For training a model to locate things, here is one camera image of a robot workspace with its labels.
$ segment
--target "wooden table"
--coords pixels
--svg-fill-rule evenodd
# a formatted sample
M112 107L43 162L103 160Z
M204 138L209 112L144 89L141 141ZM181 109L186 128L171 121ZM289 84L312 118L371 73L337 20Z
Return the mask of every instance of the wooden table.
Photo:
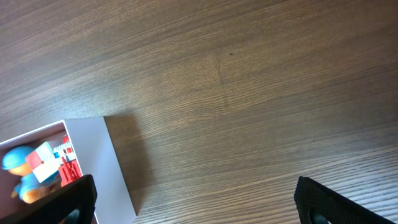
M3 1L0 140L107 116L136 223L398 222L397 60L396 0Z

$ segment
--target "white toy piece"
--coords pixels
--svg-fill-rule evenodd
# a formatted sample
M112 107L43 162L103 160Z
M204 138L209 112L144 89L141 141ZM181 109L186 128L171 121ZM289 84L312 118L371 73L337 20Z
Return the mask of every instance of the white toy piece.
M54 148L54 157L58 160L60 165L63 164L62 158L64 157L67 162L76 159L75 151L72 149L70 142L66 142Z
M52 150L53 146L58 144L59 141L45 142L26 157L26 161L32 168L34 175L40 183L58 172L60 164L58 163L58 160L54 158Z

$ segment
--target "blue cap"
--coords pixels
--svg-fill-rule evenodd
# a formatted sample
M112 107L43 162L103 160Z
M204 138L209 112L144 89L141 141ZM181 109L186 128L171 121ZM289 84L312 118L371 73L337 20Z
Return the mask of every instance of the blue cap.
M2 169L10 170L23 165L26 163L25 157L27 157L34 150L35 149L30 146L19 146L7 152L2 159Z

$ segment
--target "red toy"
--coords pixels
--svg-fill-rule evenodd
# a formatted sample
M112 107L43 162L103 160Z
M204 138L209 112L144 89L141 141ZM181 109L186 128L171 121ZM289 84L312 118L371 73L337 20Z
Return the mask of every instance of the red toy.
M59 149L56 149L56 151L59 152L59 154L57 154L57 157L61 157L62 160L62 164L58 168L62 179L62 187L81 177L81 172L79 165L77 164L75 152L73 152L72 146L68 142L69 136L65 135L62 140L63 144L60 146Z
M62 162L63 164L58 168L58 170L60 171L62 179L61 186L63 187L70 182L79 179L81 177L81 173L76 159L67 162L63 157Z

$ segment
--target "lego figure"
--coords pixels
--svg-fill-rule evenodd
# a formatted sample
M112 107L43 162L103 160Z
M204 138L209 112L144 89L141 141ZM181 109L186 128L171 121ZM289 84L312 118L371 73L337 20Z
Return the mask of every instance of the lego figure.
M2 169L8 170L11 174L21 176L21 183L14 187L11 197L19 198L26 203L33 203L42 198L52 190L53 184L58 181L56 178L50 178L39 183L32 169L26 163L25 158L35 149L29 146L19 146L9 151L2 159Z

